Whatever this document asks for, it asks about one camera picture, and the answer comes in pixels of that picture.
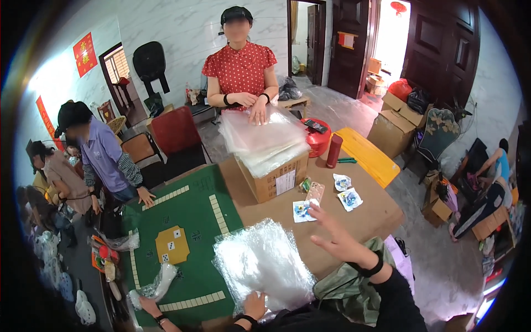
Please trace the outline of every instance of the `woman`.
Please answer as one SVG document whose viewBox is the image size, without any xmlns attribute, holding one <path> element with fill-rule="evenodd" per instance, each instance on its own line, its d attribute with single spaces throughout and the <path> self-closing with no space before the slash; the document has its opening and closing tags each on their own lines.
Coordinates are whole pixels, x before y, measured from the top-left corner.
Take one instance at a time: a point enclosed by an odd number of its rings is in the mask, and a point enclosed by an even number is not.
<svg viewBox="0 0 531 332">
<path fill-rule="evenodd" d="M 253 16 L 244 7 L 223 11 L 221 27 L 228 44 L 210 55 L 203 67 L 208 77 L 207 100 L 215 107 L 246 110 L 249 122 L 266 122 L 266 104 L 278 94 L 274 65 L 277 59 L 269 47 L 247 41 Z"/>
<path fill-rule="evenodd" d="M 370 282 L 381 296 L 380 312 L 376 327 L 350 322 L 338 311 L 324 311 L 311 304 L 295 311 L 281 311 L 272 321 L 258 325 L 266 313 L 265 296 L 252 292 L 244 302 L 244 315 L 230 325 L 227 332 L 264 331 L 427 331 L 420 310 L 413 301 L 405 278 L 369 248 L 359 244 L 348 232 L 322 208 L 310 204 L 308 213 L 317 224 L 330 233 L 330 240 L 313 235 L 312 242 L 331 256 L 349 262 L 360 274 L 369 276 Z M 151 314 L 165 332 L 181 331 L 160 312 L 154 300 L 140 297 L 140 304 Z"/>
<path fill-rule="evenodd" d="M 154 205 L 152 197 L 155 195 L 145 188 L 139 167 L 122 151 L 109 126 L 98 121 L 85 103 L 68 101 L 61 105 L 57 122 L 56 138 L 65 133 L 66 138 L 79 143 L 84 181 L 95 214 L 100 212 L 94 188 L 96 175 L 117 200 L 127 202 L 139 197 L 138 203 L 144 202 L 148 207 Z"/>
<path fill-rule="evenodd" d="M 492 179 L 479 178 L 481 182 L 492 183 L 486 190 L 485 198 L 481 199 L 468 213 L 461 216 L 458 224 L 451 223 L 449 227 L 452 241 L 457 242 L 477 223 L 493 214 L 502 204 L 510 207 L 511 194 L 509 191 L 510 167 L 507 161 L 509 142 L 504 138 L 500 140 L 499 147 L 494 154 L 474 174 L 477 178 L 484 171 L 495 165 L 496 174 Z"/>
<path fill-rule="evenodd" d="M 68 247 L 76 246 L 74 226 L 50 204 L 44 195 L 33 186 L 20 186 L 16 190 L 19 213 L 22 224 L 40 226 L 58 235 L 61 231 L 70 239 Z"/>
<path fill-rule="evenodd" d="M 46 147 L 41 141 L 33 142 L 29 148 L 33 166 L 42 169 L 48 184 L 58 190 L 59 199 L 82 215 L 96 204 L 92 202 L 90 191 L 63 154 L 54 148 Z"/>
</svg>

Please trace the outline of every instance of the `black cap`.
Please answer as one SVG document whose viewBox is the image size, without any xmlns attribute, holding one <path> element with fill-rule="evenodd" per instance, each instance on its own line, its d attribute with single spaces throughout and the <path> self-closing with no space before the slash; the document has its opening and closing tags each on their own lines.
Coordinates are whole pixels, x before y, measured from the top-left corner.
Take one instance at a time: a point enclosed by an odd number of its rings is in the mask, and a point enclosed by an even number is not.
<svg viewBox="0 0 531 332">
<path fill-rule="evenodd" d="M 89 123 L 91 117 L 92 111 L 84 102 L 64 103 L 57 114 L 58 125 L 54 137 L 59 138 L 70 126 Z"/>
<path fill-rule="evenodd" d="M 233 19 L 247 19 L 249 24 L 253 22 L 253 15 L 245 7 L 234 6 L 223 11 L 221 14 L 221 25 Z"/>
</svg>

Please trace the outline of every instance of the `red paper sign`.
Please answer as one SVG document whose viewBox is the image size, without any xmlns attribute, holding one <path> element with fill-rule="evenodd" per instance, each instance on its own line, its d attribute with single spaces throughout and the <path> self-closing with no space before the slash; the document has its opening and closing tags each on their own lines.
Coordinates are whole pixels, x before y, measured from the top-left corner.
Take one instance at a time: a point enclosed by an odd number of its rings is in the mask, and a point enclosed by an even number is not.
<svg viewBox="0 0 531 332">
<path fill-rule="evenodd" d="M 89 70 L 98 65 L 96 53 L 92 45 L 92 33 L 81 38 L 74 46 L 74 57 L 76 67 L 78 68 L 79 77 L 83 77 Z"/>
<path fill-rule="evenodd" d="M 52 137 L 52 140 L 54 140 L 54 142 L 55 142 L 55 146 L 59 150 L 64 152 L 64 148 L 63 148 L 63 144 L 62 144 L 61 140 L 54 138 L 55 128 L 54 128 L 54 125 L 52 125 L 52 123 L 50 121 L 50 117 L 48 116 L 48 113 L 46 113 L 46 109 L 44 108 L 44 104 L 42 103 L 41 96 L 39 96 L 39 98 L 37 98 L 37 101 L 35 103 L 37 104 L 37 108 L 39 109 L 39 113 L 40 113 L 40 116 L 42 117 L 42 121 L 44 122 L 44 126 L 46 127 L 46 130 L 48 131 L 48 133 Z"/>
</svg>

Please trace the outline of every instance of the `pink slipper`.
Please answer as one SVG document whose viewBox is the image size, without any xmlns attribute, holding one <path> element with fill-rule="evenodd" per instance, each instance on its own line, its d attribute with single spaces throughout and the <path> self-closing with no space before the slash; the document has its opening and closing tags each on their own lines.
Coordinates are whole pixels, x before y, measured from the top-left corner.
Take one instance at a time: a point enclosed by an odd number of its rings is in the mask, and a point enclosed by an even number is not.
<svg viewBox="0 0 531 332">
<path fill-rule="evenodd" d="M 453 235 L 453 229 L 456 227 L 456 224 L 450 223 L 450 226 L 448 226 L 448 232 L 450 233 L 450 238 L 452 239 L 453 243 L 457 243 L 456 237 Z"/>
</svg>

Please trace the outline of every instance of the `phone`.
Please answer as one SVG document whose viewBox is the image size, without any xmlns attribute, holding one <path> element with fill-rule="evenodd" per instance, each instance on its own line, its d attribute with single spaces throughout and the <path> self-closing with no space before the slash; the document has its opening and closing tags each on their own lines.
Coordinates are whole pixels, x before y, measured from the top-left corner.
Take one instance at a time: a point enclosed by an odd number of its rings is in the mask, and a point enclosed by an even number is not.
<svg viewBox="0 0 531 332">
<path fill-rule="evenodd" d="M 322 124 L 320 123 L 317 123 L 313 120 L 306 120 L 304 122 L 305 125 L 307 125 L 308 127 L 312 128 L 312 129 L 315 129 L 317 130 L 318 132 L 320 132 L 321 134 L 324 134 L 326 133 L 326 131 L 328 130 L 327 127 L 323 126 Z"/>
</svg>

